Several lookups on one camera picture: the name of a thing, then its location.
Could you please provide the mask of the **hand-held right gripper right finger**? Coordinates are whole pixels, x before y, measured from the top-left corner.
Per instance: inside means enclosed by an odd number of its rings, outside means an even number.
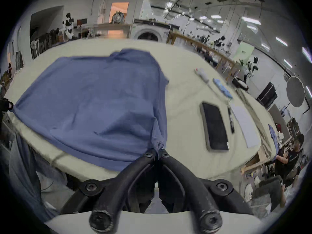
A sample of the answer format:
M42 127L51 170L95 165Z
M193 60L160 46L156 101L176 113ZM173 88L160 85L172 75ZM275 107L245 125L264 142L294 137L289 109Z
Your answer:
M223 220L220 212L254 215L230 181L198 178L165 149L159 150L158 163L160 171L169 173L177 183L182 193L180 210L189 208L193 212L200 233L216 233L221 229Z

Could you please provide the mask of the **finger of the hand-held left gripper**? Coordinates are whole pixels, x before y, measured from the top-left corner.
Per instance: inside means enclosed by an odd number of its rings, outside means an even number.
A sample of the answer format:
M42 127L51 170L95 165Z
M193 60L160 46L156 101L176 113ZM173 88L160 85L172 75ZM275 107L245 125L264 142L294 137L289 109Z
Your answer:
M13 103L7 98L0 98L0 111L7 112L13 110Z

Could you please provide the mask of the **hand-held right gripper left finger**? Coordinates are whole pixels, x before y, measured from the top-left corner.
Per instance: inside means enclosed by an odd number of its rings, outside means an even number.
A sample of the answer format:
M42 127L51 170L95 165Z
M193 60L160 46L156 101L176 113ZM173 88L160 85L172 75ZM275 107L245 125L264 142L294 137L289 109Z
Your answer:
M156 151L148 150L115 178L82 182L61 214L91 211L89 226L97 233L115 233L120 212L144 213L154 197Z

